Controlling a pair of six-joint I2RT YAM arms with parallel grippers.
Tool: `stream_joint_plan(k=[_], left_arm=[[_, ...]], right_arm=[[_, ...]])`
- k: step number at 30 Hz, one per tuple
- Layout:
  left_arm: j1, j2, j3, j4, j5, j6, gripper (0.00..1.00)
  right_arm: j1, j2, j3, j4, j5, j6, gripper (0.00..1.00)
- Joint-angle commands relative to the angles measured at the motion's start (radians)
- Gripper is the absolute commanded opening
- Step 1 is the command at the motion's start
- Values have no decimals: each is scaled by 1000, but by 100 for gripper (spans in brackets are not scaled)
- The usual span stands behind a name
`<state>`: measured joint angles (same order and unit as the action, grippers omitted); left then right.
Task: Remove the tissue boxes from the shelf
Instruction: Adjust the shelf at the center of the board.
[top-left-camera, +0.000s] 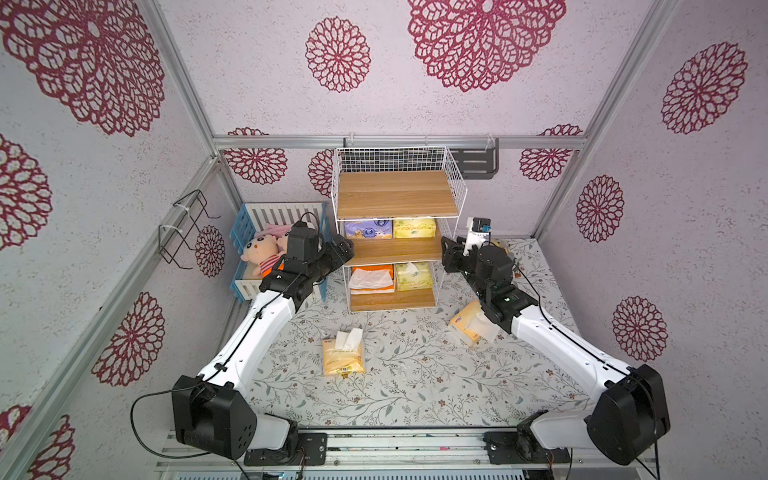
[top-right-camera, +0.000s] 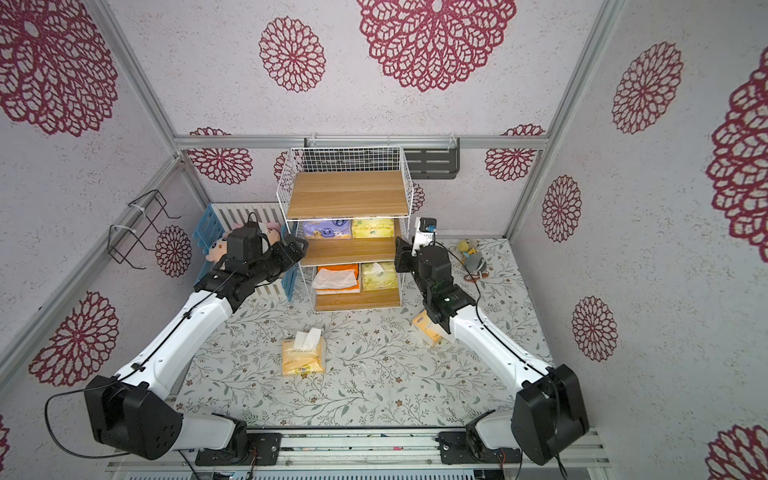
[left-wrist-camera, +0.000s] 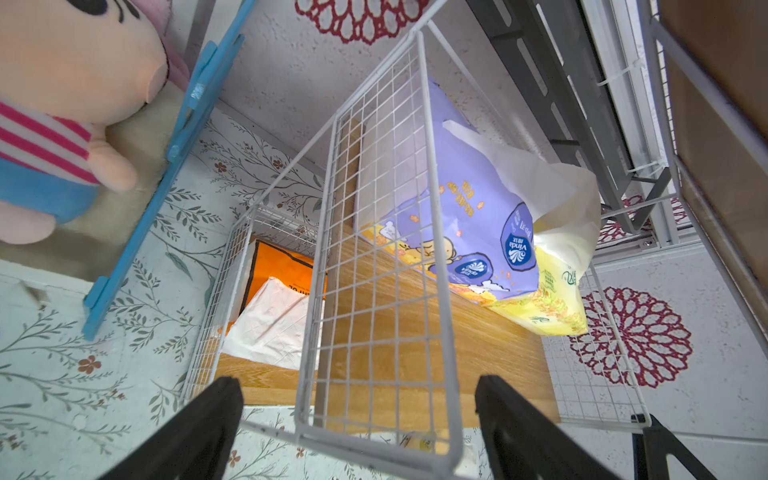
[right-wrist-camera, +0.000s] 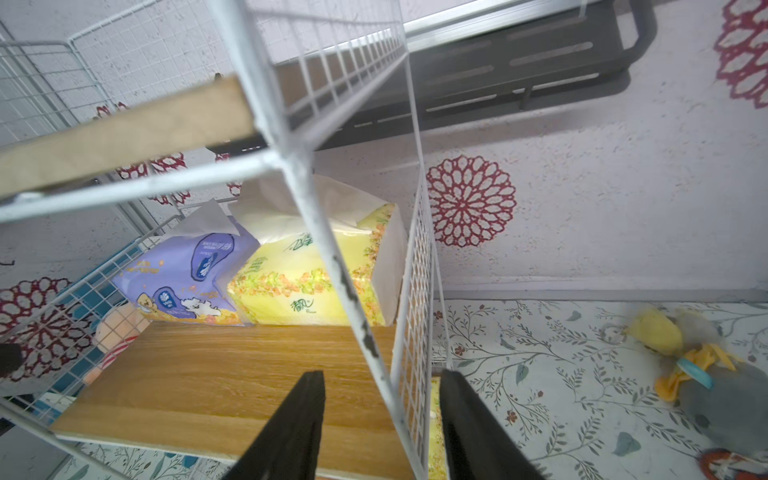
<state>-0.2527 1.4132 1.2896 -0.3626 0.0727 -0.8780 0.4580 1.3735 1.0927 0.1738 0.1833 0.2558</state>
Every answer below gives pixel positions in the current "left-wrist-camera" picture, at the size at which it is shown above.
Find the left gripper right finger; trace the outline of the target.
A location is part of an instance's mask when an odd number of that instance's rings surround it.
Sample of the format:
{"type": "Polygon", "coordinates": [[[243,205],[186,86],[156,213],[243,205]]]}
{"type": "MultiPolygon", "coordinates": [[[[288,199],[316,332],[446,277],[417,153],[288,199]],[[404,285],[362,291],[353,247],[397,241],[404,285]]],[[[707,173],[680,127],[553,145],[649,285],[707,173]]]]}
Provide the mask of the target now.
{"type": "Polygon", "coordinates": [[[496,479],[614,479],[503,378],[483,375],[476,413],[496,479]]]}

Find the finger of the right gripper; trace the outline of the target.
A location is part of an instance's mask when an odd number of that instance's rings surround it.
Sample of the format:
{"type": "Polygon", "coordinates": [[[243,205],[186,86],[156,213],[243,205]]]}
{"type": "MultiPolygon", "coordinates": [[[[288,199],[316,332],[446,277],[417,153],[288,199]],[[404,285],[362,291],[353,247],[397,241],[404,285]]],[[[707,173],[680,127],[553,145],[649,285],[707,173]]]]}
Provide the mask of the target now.
{"type": "Polygon", "coordinates": [[[715,480],[712,472],[653,415],[633,414],[635,424],[649,423],[632,434],[634,473],[637,480],[670,479],[668,457],[676,459],[694,479],[715,480]]]}

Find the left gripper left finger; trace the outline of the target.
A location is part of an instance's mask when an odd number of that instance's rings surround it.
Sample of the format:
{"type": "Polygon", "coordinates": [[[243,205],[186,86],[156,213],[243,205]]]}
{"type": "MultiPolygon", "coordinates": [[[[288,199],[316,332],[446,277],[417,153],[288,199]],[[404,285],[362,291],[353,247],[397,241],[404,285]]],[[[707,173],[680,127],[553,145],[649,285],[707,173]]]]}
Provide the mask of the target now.
{"type": "Polygon", "coordinates": [[[240,383],[221,377],[104,479],[221,479],[244,406],[240,383]]]}

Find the yellow tissue pack shelf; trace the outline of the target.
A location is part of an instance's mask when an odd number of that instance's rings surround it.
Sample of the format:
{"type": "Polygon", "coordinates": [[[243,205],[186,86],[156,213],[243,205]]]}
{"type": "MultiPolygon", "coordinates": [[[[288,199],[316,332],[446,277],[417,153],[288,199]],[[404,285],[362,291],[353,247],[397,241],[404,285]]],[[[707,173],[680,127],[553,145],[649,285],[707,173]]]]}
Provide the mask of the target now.
{"type": "Polygon", "coordinates": [[[536,189],[554,205],[533,215],[537,289],[486,307],[542,336],[572,336],[588,331],[579,281],[592,261],[601,229],[601,202],[595,175],[569,164],[554,164],[568,187],[553,183],[536,189]]]}

